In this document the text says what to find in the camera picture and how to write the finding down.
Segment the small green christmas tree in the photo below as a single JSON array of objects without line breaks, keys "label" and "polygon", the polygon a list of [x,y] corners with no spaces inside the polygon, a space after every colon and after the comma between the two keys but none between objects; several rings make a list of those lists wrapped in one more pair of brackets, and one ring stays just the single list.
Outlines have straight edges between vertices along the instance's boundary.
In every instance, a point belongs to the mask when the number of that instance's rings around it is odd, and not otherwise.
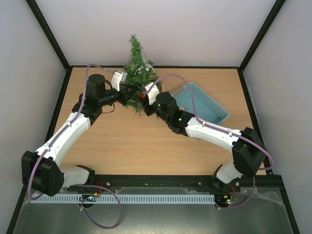
[{"label": "small green christmas tree", "polygon": [[128,73],[126,84],[135,85],[138,90],[127,102],[126,108],[132,107],[136,114],[143,110],[142,104],[138,100],[138,95],[143,94],[143,85],[156,81],[159,77],[151,60],[147,60],[143,46],[136,35],[131,35],[129,39],[131,46],[128,64],[123,69]]}]

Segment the light blue plastic basket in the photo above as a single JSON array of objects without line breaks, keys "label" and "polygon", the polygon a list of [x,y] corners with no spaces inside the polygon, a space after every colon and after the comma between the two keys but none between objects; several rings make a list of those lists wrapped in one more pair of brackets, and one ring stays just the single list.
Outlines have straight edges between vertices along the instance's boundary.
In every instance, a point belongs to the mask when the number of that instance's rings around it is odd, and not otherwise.
[{"label": "light blue plastic basket", "polygon": [[[189,82],[189,86],[194,95],[195,108],[197,115],[213,124],[220,124],[224,122],[230,114],[219,105],[212,97],[205,93],[195,83]],[[177,105],[181,110],[189,113],[194,113],[191,92],[187,85],[184,85],[172,94],[176,99]]]}]

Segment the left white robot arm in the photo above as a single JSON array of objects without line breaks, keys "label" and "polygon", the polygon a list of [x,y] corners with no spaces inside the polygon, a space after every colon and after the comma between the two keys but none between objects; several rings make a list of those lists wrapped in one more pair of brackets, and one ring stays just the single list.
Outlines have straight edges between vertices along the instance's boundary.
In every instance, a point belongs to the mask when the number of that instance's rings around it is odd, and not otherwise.
[{"label": "left white robot arm", "polygon": [[126,77],[126,72],[120,71],[114,72],[111,81],[101,74],[90,75],[66,122],[35,152],[23,154],[22,182],[27,186],[29,197],[32,190],[54,196],[64,187],[92,182],[94,170],[86,166],[77,165],[64,171],[59,166],[75,141],[102,114],[104,106],[113,106],[116,102],[125,105],[134,95],[137,87],[125,84]]}]

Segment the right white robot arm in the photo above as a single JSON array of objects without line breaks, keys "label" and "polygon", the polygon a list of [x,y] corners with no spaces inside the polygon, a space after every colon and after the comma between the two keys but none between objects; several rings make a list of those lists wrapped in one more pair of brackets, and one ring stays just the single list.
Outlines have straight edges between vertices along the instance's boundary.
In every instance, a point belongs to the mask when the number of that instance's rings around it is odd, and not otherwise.
[{"label": "right white robot arm", "polygon": [[254,177],[260,170],[266,157],[265,147],[254,129],[236,130],[205,123],[194,114],[180,110],[169,92],[140,95],[138,100],[147,116],[156,114],[175,134],[203,139],[232,153],[232,161],[220,165],[213,175],[216,190],[225,190],[240,176]]}]

